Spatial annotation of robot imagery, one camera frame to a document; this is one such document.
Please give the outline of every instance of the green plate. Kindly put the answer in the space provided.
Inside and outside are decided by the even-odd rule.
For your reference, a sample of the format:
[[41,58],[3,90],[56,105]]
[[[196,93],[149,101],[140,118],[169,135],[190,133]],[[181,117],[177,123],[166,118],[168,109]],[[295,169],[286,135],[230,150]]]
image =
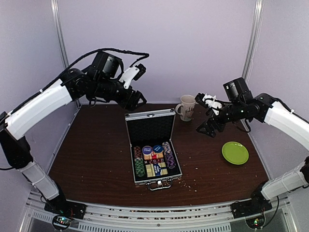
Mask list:
[[237,142],[227,142],[222,147],[223,157],[232,164],[241,165],[248,161],[249,152],[247,148]]

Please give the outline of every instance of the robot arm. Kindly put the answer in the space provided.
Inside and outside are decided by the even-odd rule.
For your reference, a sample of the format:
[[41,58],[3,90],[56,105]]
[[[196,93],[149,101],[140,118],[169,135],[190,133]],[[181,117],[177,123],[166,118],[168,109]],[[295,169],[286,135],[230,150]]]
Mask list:
[[[208,114],[211,112],[210,118],[197,128],[198,132],[215,137],[215,131],[222,132],[227,122],[237,122],[241,119],[251,122],[255,118],[278,128],[309,150],[309,122],[289,109],[280,99],[265,93],[254,98],[243,78],[224,84],[224,88],[230,102],[219,101],[208,94],[197,95],[196,101],[209,109]],[[252,193],[252,198],[255,200],[253,204],[256,204],[255,207],[259,211],[259,204],[263,205],[274,197],[300,187],[307,187],[308,184],[309,157],[293,170],[262,183]],[[237,217],[245,216],[237,214],[236,211],[234,213]]]
[[104,100],[99,101],[115,101],[128,110],[146,103],[142,93],[130,86],[132,80],[138,80],[146,72],[146,68],[142,64],[131,65],[118,78],[114,78],[118,67],[123,69],[122,61],[104,50],[106,49],[98,51],[93,63],[86,69],[65,70],[30,100],[11,112],[0,115],[0,143],[8,163],[41,192],[55,211],[63,215],[68,213],[70,206],[61,188],[32,157],[25,133],[56,109],[84,95],[91,102],[95,103],[97,98],[102,98]]

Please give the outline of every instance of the blue poker chip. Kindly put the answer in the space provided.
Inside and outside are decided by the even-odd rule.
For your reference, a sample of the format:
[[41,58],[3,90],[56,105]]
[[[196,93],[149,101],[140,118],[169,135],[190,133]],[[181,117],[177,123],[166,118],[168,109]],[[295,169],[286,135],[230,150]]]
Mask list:
[[153,150],[154,150],[155,153],[162,153],[163,152],[163,147],[160,146],[160,145],[155,145],[153,147]]
[[151,148],[151,146],[145,146],[143,147],[143,154],[144,155],[150,155],[152,153],[153,149]]

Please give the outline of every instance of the black cable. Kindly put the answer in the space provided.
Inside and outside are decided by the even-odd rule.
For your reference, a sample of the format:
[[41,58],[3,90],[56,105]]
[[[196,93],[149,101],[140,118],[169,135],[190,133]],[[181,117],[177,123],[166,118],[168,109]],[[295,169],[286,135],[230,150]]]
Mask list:
[[204,99],[204,101],[206,101],[206,100],[211,100],[211,101],[215,101],[215,102],[218,102],[218,103],[221,103],[221,104],[232,104],[232,102],[230,102],[230,101],[220,101],[220,100],[218,100],[218,99],[213,99],[213,98],[206,98],[206,99]]
[[8,171],[8,170],[12,170],[13,167],[10,167],[10,168],[0,168],[0,171]]
[[6,120],[8,117],[9,117],[9,115],[6,115],[3,119],[1,119],[1,121],[0,121],[0,125],[1,125],[1,124],[2,124],[2,122],[3,122],[4,120]]
[[275,98],[277,101],[279,101],[281,103],[281,105],[283,105],[283,107],[288,110],[289,112],[291,112],[292,110],[287,106],[287,104],[285,104],[280,98]]
[[233,125],[234,125],[238,130],[240,130],[241,132],[244,132],[244,133],[249,133],[249,132],[251,132],[251,127],[249,126],[247,120],[245,120],[245,124],[246,124],[246,126],[248,127],[248,130],[244,130],[244,129],[240,128],[239,126],[237,126],[237,125],[235,124],[235,122],[232,122],[232,123],[233,123]]
[[275,217],[275,215],[276,215],[276,213],[277,213],[277,211],[278,211],[278,209],[279,209],[279,202],[280,202],[280,200],[279,200],[279,197],[278,197],[278,196],[277,196],[277,200],[278,200],[278,204],[277,204],[276,211],[275,211],[274,215],[272,216],[272,218],[268,221],[268,223],[267,223],[266,225],[263,226],[263,228],[265,228],[266,226],[268,226],[268,225],[270,224],[270,222],[274,219],[274,217]]
[[309,124],[309,121],[308,121],[308,120],[306,120],[306,119],[303,118],[302,116],[298,115],[297,113],[293,112],[292,114],[295,115],[296,117],[300,118],[301,120],[307,122],[307,123]]
[[[47,86],[45,86],[42,91],[47,90],[52,84],[54,84],[64,73],[66,73],[71,67],[73,67],[76,63],[78,63],[79,61],[81,61],[82,59],[86,58],[89,55],[92,55],[94,53],[97,52],[102,52],[102,51],[112,51],[112,52],[118,52],[118,53],[123,53],[123,54],[130,54],[130,55],[137,55],[137,56],[143,56],[141,58],[138,58],[135,62],[133,62],[131,64],[131,66],[133,66],[136,62],[145,59],[147,57],[149,57],[148,53],[142,53],[142,52],[132,52],[132,51],[126,51],[126,50],[119,50],[119,49],[115,49],[115,48],[100,48],[97,50],[93,50],[91,52],[88,52],[84,55],[82,55],[81,57],[79,57],[78,59],[76,59],[72,64],[70,64],[67,68],[65,68],[65,70],[63,70],[54,80],[52,80]],[[123,70],[123,65],[121,65],[121,73],[119,74],[119,76],[117,77],[117,79],[119,79],[121,77],[121,75],[123,74],[124,70]],[[23,101],[21,104],[19,104],[15,109],[13,109],[11,114],[14,114],[17,110],[19,110],[21,107],[23,107],[27,102],[29,102],[30,100],[32,100],[33,98],[37,97],[38,95],[40,95],[41,92],[37,92],[34,95],[32,95],[31,97],[29,97],[27,100]]]
[[[283,107],[289,111],[289,112],[292,112],[292,110],[287,106],[287,104],[285,104],[280,98],[275,98],[277,101],[279,101],[281,103],[281,105],[283,105]],[[295,115],[296,117],[300,118],[301,120],[307,122],[309,124],[309,121],[306,120],[305,118],[303,118],[302,116],[298,115],[297,113],[295,112],[292,112],[293,115]]]
[[222,111],[220,108],[210,107],[212,110]]
[[46,201],[46,202],[43,202],[43,203],[47,203],[48,205],[49,205],[49,207],[51,207],[55,212],[58,212],[58,210],[56,210],[50,203],[49,203],[49,201],[47,200],[47,198],[43,195],[43,193],[38,189],[38,188],[36,188],[39,192],[40,192],[40,194],[41,194],[41,202],[43,202],[42,201],[42,197],[44,198],[44,200]]

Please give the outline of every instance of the aluminum case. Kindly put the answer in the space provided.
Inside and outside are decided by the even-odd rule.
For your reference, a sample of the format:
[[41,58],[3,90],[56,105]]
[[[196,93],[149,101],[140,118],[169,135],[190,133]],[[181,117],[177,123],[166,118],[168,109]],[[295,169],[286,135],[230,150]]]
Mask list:
[[[172,186],[173,179],[179,179],[182,176],[181,167],[177,159],[177,153],[172,143],[172,132],[175,121],[175,110],[155,110],[140,113],[125,114],[126,128],[129,136],[132,169],[134,182],[136,185],[148,185],[149,190],[167,189]],[[177,169],[162,177],[138,177],[135,175],[134,150],[135,146],[143,148],[145,145],[162,145],[163,142],[169,142]],[[157,188],[151,188],[150,184],[157,183]]]

